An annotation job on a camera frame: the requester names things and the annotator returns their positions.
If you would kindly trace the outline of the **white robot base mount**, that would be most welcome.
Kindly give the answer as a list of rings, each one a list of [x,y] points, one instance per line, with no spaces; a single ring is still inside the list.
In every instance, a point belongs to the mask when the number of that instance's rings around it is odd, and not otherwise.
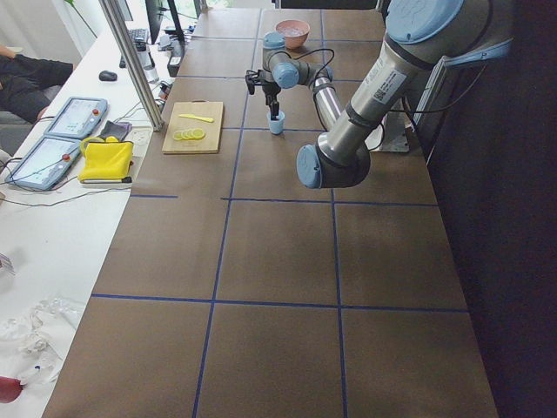
[[[403,100],[399,99],[382,118],[379,127],[367,137],[367,149],[370,152],[409,152],[406,120]]]

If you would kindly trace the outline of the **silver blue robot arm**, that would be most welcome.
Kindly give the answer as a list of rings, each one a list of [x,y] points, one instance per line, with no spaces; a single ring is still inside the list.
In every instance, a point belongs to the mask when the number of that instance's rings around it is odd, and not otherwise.
[[[473,65],[505,56],[513,40],[513,1],[392,1],[379,57],[346,106],[340,105],[332,73],[324,64],[293,58],[285,38],[265,35],[262,67],[248,71],[249,92],[261,86],[269,119],[279,119],[277,95],[304,85],[325,130],[297,156],[299,181],[308,188],[343,188],[369,173],[366,140],[422,72],[443,58]]]

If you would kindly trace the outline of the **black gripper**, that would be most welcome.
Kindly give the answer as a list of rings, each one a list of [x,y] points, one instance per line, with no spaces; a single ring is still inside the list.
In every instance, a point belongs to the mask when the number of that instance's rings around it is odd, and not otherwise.
[[[278,95],[281,88],[272,78],[272,74],[266,70],[247,70],[245,72],[245,83],[248,93],[255,94],[255,89],[261,87],[265,94],[265,103],[269,107],[270,119],[279,118]]]

